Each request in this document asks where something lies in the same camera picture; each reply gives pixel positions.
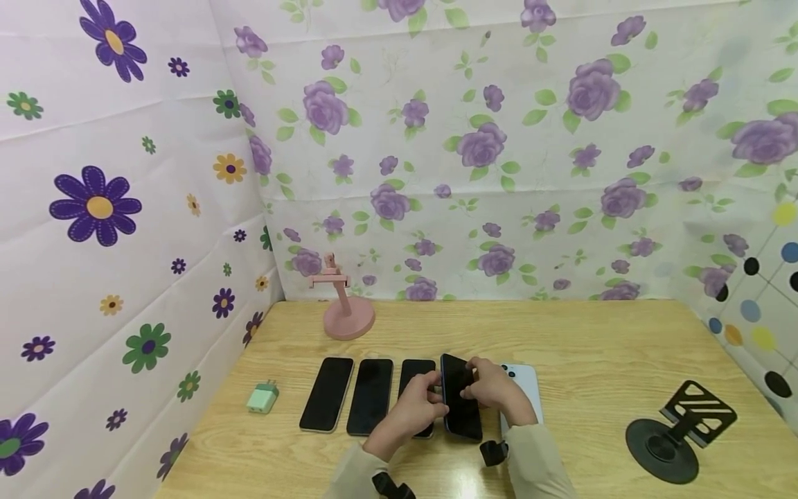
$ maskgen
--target beige sleeve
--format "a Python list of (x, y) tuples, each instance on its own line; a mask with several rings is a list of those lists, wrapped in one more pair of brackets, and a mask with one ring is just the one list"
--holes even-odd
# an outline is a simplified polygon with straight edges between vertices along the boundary
[(576, 499), (554, 436), (546, 426), (513, 426), (505, 441), (517, 499)]
[(371, 478), (387, 469), (388, 463), (354, 444), (338, 463), (322, 499), (379, 499)]

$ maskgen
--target wooden table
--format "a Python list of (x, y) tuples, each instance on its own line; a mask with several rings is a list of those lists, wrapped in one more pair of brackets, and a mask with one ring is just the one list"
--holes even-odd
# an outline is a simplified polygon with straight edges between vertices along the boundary
[[(680, 303), (375, 303), (373, 329), (345, 343), (322, 331), (327, 305), (271, 309), (157, 499), (320, 497), (355, 442), (346, 434), (352, 386), (333, 434), (298, 428), (322, 359), (393, 358), (393, 403), (401, 361), (444, 352), (535, 366), (546, 424), (582, 499), (776, 499), (798, 490), (798, 438)], [(249, 414), (244, 404), (267, 378), (278, 379), (280, 397), (271, 414)], [(664, 421), (659, 409), (688, 378), (730, 404), (739, 419), (707, 449), (693, 445), (701, 463), (695, 482), (669, 485), (634, 461), (624, 432), (635, 418)], [(485, 440), (497, 438), (497, 413), (486, 410), (482, 421)], [(399, 451), (391, 475), (419, 499), (513, 497), (506, 468), (484, 468), (477, 446), (453, 441), (440, 424), (430, 440)]]

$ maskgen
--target yellow flower print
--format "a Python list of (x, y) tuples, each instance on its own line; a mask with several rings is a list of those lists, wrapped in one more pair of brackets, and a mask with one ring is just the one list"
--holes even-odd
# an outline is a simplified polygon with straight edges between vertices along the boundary
[(227, 156), (219, 155), (216, 160), (218, 163), (213, 165), (213, 169), (216, 170), (216, 178), (224, 180), (228, 184), (244, 180), (243, 176), (247, 173), (247, 169), (244, 168), (244, 160), (235, 157), (233, 154), (227, 154)]
[(122, 310), (124, 300), (119, 298), (119, 295), (108, 295), (105, 299), (100, 300), (100, 312), (103, 315), (116, 315), (118, 311)]

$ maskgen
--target phone screen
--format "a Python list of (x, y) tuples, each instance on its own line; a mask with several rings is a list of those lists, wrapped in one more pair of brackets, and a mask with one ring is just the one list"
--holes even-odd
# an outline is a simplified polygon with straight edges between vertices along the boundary
[(301, 429), (321, 432), (335, 430), (353, 367), (354, 360), (351, 358), (327, 357), (322, 361), (299, 420)]
[(444, 404), (449, 413), (444, 416), (446, 430), (468, 440), (482, 442), (482, 420), (480, 406), (476, 400), (465, 400), (460, 391), (474, 383), (474, 373), (466, 368), (466, 362), (449, 354), (440, 357), (440, 373), (443, 378)]
[(346, 432), (357, 437), (370, 435), (388, 413), (391, 396), (393, 361), (387, 358), (366, 358), (360, 361), (354, 383), (350, 418)]
[[(401, 375), (399, 377), (399, 396), (410, 380), (416, 374), (427, 374), (429, 371), (435, 370), (434, 360), (414, 359), (408, 358), (401, 364)], [(416, 438), (430, 438), (433, 435), (434, 424), (430, 423), (424, 430), (415, 434)]]

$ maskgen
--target round black base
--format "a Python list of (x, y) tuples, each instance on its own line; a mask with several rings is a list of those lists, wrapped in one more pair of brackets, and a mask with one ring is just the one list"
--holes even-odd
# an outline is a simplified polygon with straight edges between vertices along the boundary
[(698, 458), (687, 442), (676, 447), (665, 438), (670, 428), (653, 419), (632, 421), (626, 446), (643, 469), (660, 480), (684, 485), (698, 476)]

